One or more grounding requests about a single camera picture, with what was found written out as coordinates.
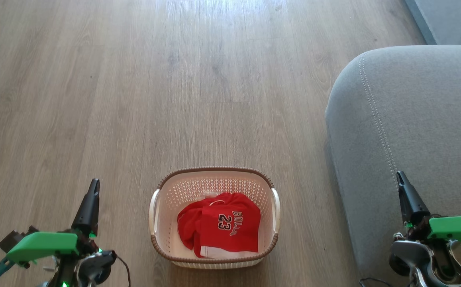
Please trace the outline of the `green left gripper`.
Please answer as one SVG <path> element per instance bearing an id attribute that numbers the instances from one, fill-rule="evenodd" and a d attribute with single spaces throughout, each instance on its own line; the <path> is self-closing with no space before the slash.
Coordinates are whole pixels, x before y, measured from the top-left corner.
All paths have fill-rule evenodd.
<path id="1" fill-rule="evenodd" d="M 92 237 L 86 236 L 98 235 L 99 206 L 100 180 L 93 179 L 73 220 L 72 229 L 30 233 L 6 253 L 7 259 L 14 263 L 30 263 L 50 256 L 81 259 L 99 252 L 99 246 Z"/>

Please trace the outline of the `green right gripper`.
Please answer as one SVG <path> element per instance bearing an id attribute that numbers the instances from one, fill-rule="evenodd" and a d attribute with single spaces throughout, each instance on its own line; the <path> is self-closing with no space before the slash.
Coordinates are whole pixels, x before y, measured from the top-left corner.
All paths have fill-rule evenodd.
<path id="1" fill-rule="evenodd" d="M 398 171 L 396 176 L 402 220 L 408 223 L 407 240 L 427 243 L 456 240 L 461 243 L 461 216 L 429 216 L 429 209 L 406 174 Z"/>

